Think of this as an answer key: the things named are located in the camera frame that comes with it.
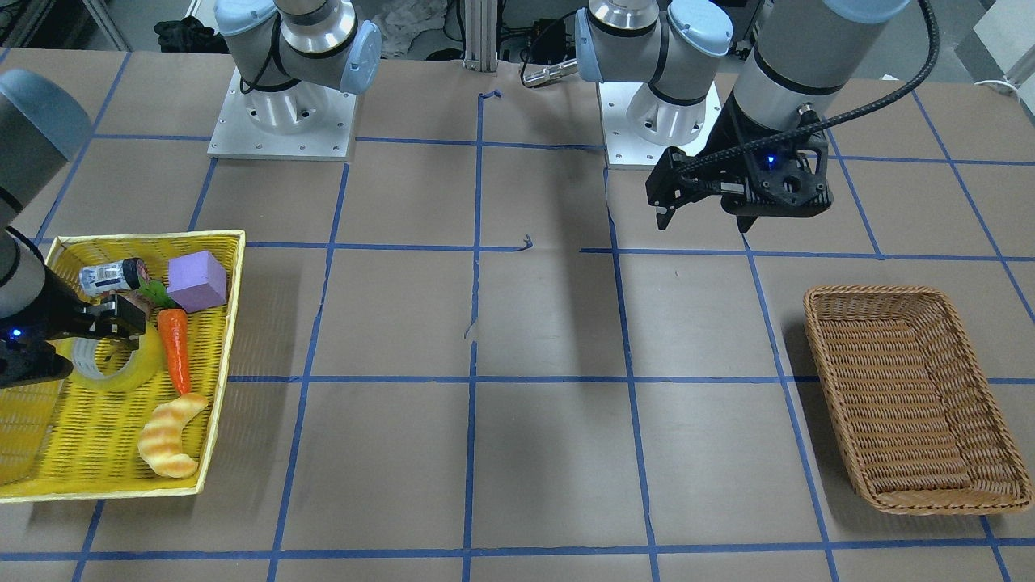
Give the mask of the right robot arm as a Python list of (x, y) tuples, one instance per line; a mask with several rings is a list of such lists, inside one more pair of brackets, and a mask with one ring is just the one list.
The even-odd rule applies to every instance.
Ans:
[[(310, 155), (334, 159), (332, 123), (349, 95), (369, 89), (382, 56), (383, 34), (350, 1), (218, 1), (214, 19), (228, 43), (237, 79), (223, 103), (214, 153), (244, 156), (230, 147), (252, 137), (256, 146), (303, 146), (322, 137)], [(29, 70), (2, 75), (2, 354), (48, 360), (49, 341), (64, 336), (134, 336), (139, 312), (90, 308), (75, 298), (28, 242), (11, 235), (12, 221), (36, 198), (92, 133), (84, 109)]]

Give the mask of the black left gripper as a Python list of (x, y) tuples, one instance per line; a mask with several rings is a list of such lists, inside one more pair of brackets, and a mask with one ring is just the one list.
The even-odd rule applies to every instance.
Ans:
[[(721, 196), (728, 213), (776, 213), (777, 205), (755, 192), (750, 166), (744, 154), (710, 163), (686, 175), (678, 172), (696, 159), (776, 135), (743, 113), (721, 113), (709, 133), (702, 150), (696, 155), (684, 154), (677, 147), (666, 148), (650, 176), (644, 182), (647, 202), (657, 209), (657, 228), (666, 231), (676, 209), (702, 201), (706, 196)], [(746, 234), (753, 228), (758, 215), (738, 215), (737, 229)]]

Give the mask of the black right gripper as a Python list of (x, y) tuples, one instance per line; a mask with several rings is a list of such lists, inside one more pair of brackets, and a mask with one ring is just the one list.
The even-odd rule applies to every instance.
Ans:
[(140, 336), (146, 332), (148, 318), (144, 310), (119, 294), (107, 295), (99, 303), (88, 303), (81, 301), (70, 288), (48, 283), (40, 299), (45, 310), (45, 340), (71, 336), (107, 339), (120, 349), (134, 352), (140, 347)]

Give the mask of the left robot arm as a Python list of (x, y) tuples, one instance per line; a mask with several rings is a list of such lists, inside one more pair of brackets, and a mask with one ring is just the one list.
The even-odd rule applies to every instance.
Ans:
[(661, 230), (718, 196), (740, 232), (761, 217), (830, 209), (829, 144), (818, 123), (903, 1), (777, 1), (703, 147), (698, 135), (734, 25), (711, 1), (590, 1), (574, 14), (579, 75), (635, 82), (626, 118), (663, 151), (644, 182)]

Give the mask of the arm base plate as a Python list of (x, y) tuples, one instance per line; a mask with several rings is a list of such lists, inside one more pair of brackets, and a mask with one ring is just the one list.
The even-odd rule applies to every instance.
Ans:
[(300, 82), (288, 90), (243, 93), (234, 70), (207, 154), (218, 159), (348, 162), (358, 95)]
[(598, 100), (611, 170), (650, 170), (670, 146), (698, 154), (721, 110), (714, 82), (690, 106), (663, 101), (643, 82), (600, 82)]

